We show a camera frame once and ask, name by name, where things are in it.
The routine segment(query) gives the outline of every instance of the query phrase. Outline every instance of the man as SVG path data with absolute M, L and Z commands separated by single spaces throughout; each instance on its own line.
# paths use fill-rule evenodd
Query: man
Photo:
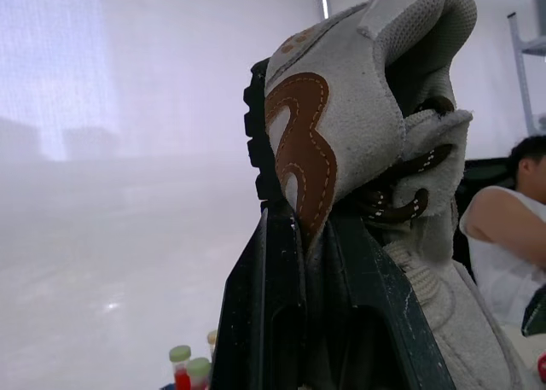
M 479 291 L 527 365 L 546 350 L 543 335 L 520 334 L 533 295 L 546 285 L 546 136 L 508 157 L 515 190 L 482 189 L 461 218 Z

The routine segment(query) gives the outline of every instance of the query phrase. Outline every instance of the metal shelf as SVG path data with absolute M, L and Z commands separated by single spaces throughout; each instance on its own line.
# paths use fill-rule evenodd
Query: metal shelf
M 546 36 L 541 36 L 531 42 L 524 42 L 520 38 L 516 13 L 512 13 L 508 17 L 508 21 L 510 22 L 512 43 L 514 44 L 515 65 L 520 81 L 521 101 L 523 102 L 527 131 L 530 136 L 546 134 L 546 114 L 535 116 L 532 112 L 529 87 L 527 85 L 526 65 L 523 61 L 523 55 L 546 57 Z
M 536 38 L 531 42 L 521 42 L 521 51 L 524 55 L 546 56 L 546 36 Z

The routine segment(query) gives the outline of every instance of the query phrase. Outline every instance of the shoe sole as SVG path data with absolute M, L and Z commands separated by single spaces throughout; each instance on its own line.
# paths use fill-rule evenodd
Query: shoe sole
M 275 155 L 265 131 L 265 73 L 270 59 L 262 60 L 251 68 L 252 79 L 245 89 L 243 100 L 249 111 L 245 114 L 245 132 L 250 164 L 259 169 L 256 191 L 262 201 L 262 211 L 270 204 L 284 199 L 275 171 Z

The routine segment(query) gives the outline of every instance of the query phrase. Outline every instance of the brown shoelace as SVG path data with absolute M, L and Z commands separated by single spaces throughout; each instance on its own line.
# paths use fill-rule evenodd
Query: brown shoelace
M 437 96 L 423 102 L 415 112 L 419 113 L 426 109 L 433 109 L 443 117 L 453 112 L 455 108 L 450 100 Z M 452 149 L 452 144 L 440 145 L 427 154 L 390 167 L 378 178 L 348 195 L 343 205 L 356 208 L 368 220 L 377 224 L 400 224 L 419 217 L 427 209 L 428 190 L 419 189 L 410 203 L 396 208 L 392 206 L 394 186 L 404 177 L 426 172 L 438 166 L 449 156 Z

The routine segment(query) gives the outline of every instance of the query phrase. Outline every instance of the brown leather overlay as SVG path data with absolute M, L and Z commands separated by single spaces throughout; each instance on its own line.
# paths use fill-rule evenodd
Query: brown leather overlay
M 276 152 L 276 173 L 283 189 L 289 173 L 298 180 L 296 213 L 306 248 L 317 236 L 334 200 L 337 163 L 334 151 L 317 132 L 328 95 L 323 77 L 300 73 L 284 80 L 265 99 L 267 128 L 284 107 L 290 109 L 290 120 Z

